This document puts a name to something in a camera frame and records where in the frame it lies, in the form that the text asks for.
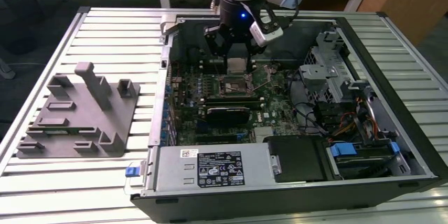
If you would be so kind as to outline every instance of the metal rail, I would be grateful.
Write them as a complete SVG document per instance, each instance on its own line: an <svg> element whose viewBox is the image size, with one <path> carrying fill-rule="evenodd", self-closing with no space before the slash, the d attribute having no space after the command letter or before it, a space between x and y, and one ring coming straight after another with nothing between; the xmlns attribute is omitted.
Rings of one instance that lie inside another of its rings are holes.
<svg viewBox="0 0 448 224"><path fill-rule="evenodd" d="M50 65L0 145L0 223L151 223L123 192L125 168L147 157L153 106L163 44L163 15L210 15L209 10L93 8L78 14ZM303 16L345 16L385 71L446 162L448 161L447 84L387 18L375 13L303 12ZM18 159L17 145L46 103L50 76L74 73L93 61L110 82L130 78L142 84L129 152L122 158ZM355 69L363 78L361 66ZM375 208L265 216L214 223L442 223L448 221L448 187L414 193Z"/></svg>

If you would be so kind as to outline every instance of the blue latch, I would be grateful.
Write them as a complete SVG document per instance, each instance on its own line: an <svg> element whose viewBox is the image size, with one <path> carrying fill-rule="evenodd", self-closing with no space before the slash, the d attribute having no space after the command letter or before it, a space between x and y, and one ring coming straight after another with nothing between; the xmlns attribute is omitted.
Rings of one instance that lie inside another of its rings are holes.
<svg viewBox="0 0 448 224"><path fill-rule="evenodd" d="M391 145L394 153L398 154L401 152L401 147L399 147L398 143L391 142L390 145Z"/></svg>
<svg viewBox="0 0 448 224"><path fill-rule="evenodd" d="M166 86L166 93L171 94L171 86L170 85Z"/></svg>
<svg viewBox="0 0 448 224"><path fill-rule="evenodd" d="M353 143L338 143L330 147L330 150L334 157L358 154Z"/></svg>
<svg viewBox="0 0 448 224"><path fill-rule="evenodd" d="M127 178L141 177L141 167L127 167L126 171Z"/></svg>

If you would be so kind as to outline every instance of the aluminum extrusion table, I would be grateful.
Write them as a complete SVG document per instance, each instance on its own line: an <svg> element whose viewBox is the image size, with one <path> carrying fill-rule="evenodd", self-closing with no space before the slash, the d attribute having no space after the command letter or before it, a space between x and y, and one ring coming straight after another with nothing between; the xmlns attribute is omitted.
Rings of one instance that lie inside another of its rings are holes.
<svg viewBox="0 0 448 224"><path fill-rule="evenodd" d="M146 159L161 57L161 23L174 15L211 15L203 9L93 8L78 13L37 86L0 144L0 224L153 223L125 194L125 168ZM448 162L448 85L387 17L377 13L302 12L345 16ZM19 159L17 146L38 116L54 74L73 82L79 61L93 61L110 82L142 84L127 153L121 158ZM354 63L363 77L361 66ZM374 208L251 217L214 223L447 223L448 188L414 193Z"/></svg>

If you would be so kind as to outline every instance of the barcode sticker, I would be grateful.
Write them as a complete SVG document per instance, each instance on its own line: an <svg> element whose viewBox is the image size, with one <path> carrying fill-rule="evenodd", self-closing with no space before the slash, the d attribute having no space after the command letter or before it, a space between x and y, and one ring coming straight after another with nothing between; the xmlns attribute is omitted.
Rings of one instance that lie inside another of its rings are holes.
<svg viewBox="0 0 448 224"><path fill-rule="evenodd" d="M198 157L199 149L181 150L181 157Z"/></svg>

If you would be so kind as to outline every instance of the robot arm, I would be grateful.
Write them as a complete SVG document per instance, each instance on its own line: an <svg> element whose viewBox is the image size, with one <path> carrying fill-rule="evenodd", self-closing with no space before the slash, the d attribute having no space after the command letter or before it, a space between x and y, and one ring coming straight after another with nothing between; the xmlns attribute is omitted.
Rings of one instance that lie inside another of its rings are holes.
<svg viewBox="0 0 448 224"><path fill-rule="evenodd" d="M301 1L295 0L295 4L286 7L295 8ZM269 14L265 17L261 16L263 10ZM283 35L293 19L277 17L267 0L221 0L221 25L206 29L213 54L226 58L235 43L246 44L250 56L262 54L269 43ZM225 39L222 45L215 42L218 34Z"/></svg>

